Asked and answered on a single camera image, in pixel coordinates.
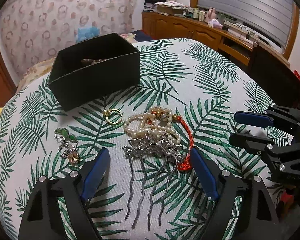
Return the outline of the silver hair comb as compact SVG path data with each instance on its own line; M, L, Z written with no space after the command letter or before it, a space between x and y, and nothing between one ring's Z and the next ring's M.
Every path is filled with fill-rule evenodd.
M161 205L158 214L158 224L161 225L170 184L178 168L186 163L187 154L183 150L182 145L178 144L176 140L170 139L167 135L161 135L158 139L155 139L151 134L143 138L132 138L128 140L128 145L123 146L122 149L130 169L129 197L125 220L133 212L133 185L136 181L136 170L134 169L133 161L136 160L140 163L139 172L142 173L142 178L139 179L141 192L136 205L132 229L136 228L141 217L143 202L148 198L147 229L150 230L155 202L159 202Z

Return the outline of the black square jewelry box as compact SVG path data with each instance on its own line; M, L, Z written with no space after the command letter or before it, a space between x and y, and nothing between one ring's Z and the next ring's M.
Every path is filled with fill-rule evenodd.
M140 83L140 52L116 33L58 52L48 87L65 111Z

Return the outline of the palm leaf print cloth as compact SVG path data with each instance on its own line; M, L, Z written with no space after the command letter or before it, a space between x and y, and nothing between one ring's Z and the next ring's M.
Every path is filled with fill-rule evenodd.
M41 176L63 178L93 160L100 149L110 153L110 167L88 211L104 239L198 239L215 205L205 195L194 171L177 170L161 208L155 202L147 229L146 198L135 229L132 222L141 192L140 163L133 161L132 213L125 220L130 169L123 146L148 134L167 135L183 146L198 147L203 156L236 177L260 176L278 204L283 186L271 181L260 157L232 146L229 137L245 132L269 137L286 146L291 136L277 128L248 127L235 122L237 111L264 113L274 104L247 74L221 54L188 38L136 44L141 79L135 87L64 111L44 75L22 89L0 116L0 222L17 239L21 218Z

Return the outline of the pink tissue box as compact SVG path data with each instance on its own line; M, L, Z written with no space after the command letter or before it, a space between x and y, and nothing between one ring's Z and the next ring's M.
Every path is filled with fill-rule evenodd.
M207 24L208 24L208 26L210 26L212 28L223 29L223 25L220 24L216 18L209 20L209 22Z

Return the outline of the grey window blind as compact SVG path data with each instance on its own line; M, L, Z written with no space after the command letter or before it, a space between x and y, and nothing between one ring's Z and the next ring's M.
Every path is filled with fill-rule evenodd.
M293 14L293 0L198 0L202 8L242 20L285 46Z

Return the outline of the wooden side cabinet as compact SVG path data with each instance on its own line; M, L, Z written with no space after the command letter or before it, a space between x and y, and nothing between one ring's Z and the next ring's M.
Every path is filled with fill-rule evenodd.
M239 68L248 66L253 46L225 30L218 30L203 22L189 18L163 15L157 12L142 13L142 31L151 38L190 38L219 52Z

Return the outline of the stack of folded clothes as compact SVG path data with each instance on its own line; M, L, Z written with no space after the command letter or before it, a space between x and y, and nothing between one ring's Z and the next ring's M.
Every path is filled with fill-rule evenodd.
M143 12L155 12L156 11L156 3L158 2L166 2L166 0L145 0L143 4Z

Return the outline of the blue bag on box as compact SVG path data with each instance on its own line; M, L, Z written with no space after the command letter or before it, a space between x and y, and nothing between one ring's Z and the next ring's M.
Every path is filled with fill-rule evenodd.
M100 30L97 27L79 28L77 30L76 43L89 40L100 35Z

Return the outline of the circle pattern curtain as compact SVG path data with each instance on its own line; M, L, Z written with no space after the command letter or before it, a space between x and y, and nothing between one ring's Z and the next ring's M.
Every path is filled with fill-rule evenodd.
M0 36L12 69L23 77L35 64L79 40L78 31L99 35L133 29L137 0L7 0Z

